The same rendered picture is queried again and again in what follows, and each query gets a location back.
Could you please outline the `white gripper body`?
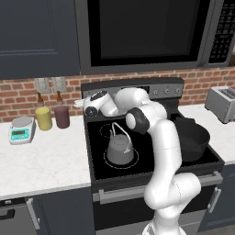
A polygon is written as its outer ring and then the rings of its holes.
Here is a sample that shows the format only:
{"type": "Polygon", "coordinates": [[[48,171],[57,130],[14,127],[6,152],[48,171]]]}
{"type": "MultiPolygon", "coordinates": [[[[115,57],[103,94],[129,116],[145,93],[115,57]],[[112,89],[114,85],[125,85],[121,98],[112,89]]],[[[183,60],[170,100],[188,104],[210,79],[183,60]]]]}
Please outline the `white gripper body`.
{"type": "Polygon", "coordinates": [[[74,101],[75,107],[86,107],[86,103],[89,101],[88,98],[86,99],[79,99],[74,101]]]}

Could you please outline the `silver toaster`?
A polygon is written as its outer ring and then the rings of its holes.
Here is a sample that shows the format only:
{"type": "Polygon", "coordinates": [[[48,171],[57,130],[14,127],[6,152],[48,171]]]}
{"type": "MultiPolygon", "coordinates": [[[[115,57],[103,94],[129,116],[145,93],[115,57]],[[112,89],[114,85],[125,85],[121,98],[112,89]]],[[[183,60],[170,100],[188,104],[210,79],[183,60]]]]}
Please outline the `silver toaster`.
{"type": "Polygon", "coordinates": [[[211,87],[205,109],[210,110],[223,124],[235,122],[235,90],[228,86],[211,87]]]}

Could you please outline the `teal and white kitchen scale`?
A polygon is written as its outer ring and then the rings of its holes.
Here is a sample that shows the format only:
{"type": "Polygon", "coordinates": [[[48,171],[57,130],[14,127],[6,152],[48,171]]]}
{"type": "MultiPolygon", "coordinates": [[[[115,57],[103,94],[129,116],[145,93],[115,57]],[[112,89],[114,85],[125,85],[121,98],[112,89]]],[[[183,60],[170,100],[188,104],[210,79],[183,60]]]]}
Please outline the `teal and white kitchen scale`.
{"type": "Polygon", "coordinates": [[[8,131],[9,142],[12,145],[21,145],[32,142],[36,130],[33,117],[18,117],[10,124],[8,131]]]}

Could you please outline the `grey dishwasher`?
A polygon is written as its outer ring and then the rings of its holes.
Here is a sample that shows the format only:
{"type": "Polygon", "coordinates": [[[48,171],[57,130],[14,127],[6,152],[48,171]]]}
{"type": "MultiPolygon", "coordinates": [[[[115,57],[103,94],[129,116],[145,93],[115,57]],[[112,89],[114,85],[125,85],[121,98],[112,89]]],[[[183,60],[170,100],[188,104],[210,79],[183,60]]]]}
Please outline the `grey dishwasher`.
{"type": "Polygon", "coordinates": [[[24,197],[0,200],[0,235],[37,235],[24,197]]]}

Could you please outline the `black and steel microwave oven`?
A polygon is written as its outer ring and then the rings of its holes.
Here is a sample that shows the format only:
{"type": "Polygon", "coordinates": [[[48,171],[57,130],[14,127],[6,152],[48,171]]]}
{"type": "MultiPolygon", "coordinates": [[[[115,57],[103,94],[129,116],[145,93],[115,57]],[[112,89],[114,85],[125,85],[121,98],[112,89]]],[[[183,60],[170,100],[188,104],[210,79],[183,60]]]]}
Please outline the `black and steel microwave oven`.
{"type": "Polygon", "coordinates": [[[235,0],[75,0],[81,74],[226,67],[235,0]]]}

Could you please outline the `grey kettle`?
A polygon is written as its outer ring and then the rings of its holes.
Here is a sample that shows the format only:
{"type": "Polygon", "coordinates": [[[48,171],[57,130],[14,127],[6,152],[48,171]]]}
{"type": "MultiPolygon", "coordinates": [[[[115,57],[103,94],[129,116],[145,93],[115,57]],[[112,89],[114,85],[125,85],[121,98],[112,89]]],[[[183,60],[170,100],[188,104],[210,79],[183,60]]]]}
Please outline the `grey kettle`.
{"type": "Polygon", "coordinates": [[[111,125],[106,157],[116,165],[125,165],[134,159],[132,140],[117,122],[113,122],[111,125]]]}

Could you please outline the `black stove with oven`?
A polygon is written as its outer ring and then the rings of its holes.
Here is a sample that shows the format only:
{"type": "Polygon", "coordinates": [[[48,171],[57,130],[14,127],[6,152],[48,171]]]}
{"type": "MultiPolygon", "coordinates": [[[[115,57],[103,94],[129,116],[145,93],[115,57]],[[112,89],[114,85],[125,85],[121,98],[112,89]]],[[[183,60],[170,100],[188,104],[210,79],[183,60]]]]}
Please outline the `black stove with oven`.
{"type": "MultiPolygon", "coordinates": [[[[174,92],[177,87],[184,89],[183,79],[174,77],[168,79],[143,78],[84,84],[81,91],[84,99],[99,91],[107,91],[110,95],[115,95],[124,88],[141,88],[148,93],[151,101],[164,106],[167,118],[174,123],[177,117],[183,118],[183,115],[178,111],[178,103],[182,94],[178,95],[174,92]],[[170,89],[168,95],[163,93],[167,87],[170,89]],[[152,93],[155,89],[160,92],[158,95],[152,93]]],[[[98,112],[94,117],[88,117],[84,114],[84,129],[92,196],[97,195],[100,189],[107,192],[142,185],[146,187],[154,171],[154,153],[150,134],[141,134],[129,129],[124,115],[106,117],[101,112],[98,112]],[[117,122],[132,140],[134,159],[125,165],[113,164],[106,157],[113,122],[117,122]]],[[[213,174],[214,171],[221,174],[222,167],[223,161],[208,144],[199,160],[184,162],[182,158],[182,164],[177,172],[193,173],[199,177],[213,174]]],[[[201,192],[189,202],[180,214],[178,224],[186,235],[196,235],[218,185],[201,186],[201,192]]],[[[142,235],[155,213],[145,203],[144,194],[140,198],[103,205],[99,201],[93,201],[93,211],[95,235],[142,235]]]]}

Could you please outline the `dark red bottle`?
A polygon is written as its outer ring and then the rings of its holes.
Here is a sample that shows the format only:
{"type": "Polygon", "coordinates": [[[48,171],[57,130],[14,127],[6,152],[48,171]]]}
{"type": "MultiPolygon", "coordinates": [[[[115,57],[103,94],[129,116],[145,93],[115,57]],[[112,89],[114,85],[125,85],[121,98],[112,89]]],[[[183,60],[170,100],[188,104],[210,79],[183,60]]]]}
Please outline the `dark red bottle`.
{"type": "Polygon", "coordinates": [[[57,92],[57,104],[54,107],[57,127],[67,129],[70,126],[69,108],[63,103],[61,92],[57,92]]]}

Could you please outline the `dark blue wall cupboard door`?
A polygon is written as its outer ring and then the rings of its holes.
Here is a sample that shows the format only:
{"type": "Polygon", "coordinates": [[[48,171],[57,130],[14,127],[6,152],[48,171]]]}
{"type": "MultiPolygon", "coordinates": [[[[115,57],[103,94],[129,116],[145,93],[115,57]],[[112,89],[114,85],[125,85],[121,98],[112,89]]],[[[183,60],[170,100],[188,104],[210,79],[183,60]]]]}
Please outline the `dark blue wall cupboard door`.
{"type": "Polygon", "coordinates": [[[74,0],[0,0],[0,80],[78,73],[74,0]]]}

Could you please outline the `black pan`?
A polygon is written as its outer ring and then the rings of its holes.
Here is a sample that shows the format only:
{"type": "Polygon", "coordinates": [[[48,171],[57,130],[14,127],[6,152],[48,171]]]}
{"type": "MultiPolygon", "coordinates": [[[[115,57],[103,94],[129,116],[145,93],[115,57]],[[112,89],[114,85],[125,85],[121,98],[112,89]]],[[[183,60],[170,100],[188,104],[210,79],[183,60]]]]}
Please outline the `black pan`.
{"type": "Polygon", "coordinates": [[[174,124],[180,140],[183,161],[194,162],[199,160],[210,141],[208,131],[196,124],[193,118],[177,117],[174,124]]]}

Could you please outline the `yellow bottle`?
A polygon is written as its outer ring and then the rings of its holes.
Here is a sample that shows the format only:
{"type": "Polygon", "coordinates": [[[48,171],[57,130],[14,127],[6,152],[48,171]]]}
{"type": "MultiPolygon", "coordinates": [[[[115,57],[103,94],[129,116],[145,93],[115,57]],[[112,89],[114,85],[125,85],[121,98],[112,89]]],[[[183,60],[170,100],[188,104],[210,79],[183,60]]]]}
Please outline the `yellow bottle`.
{"type": "Polygon", "coordinates": [[[44,105],[44,100],[42,99],[40,92],[37,92],[37,95],[38,95],[38,106],[35,110],[35,114],[39,128],[41,130],[49,130],[52,127],[50,109],[44,105]]]}

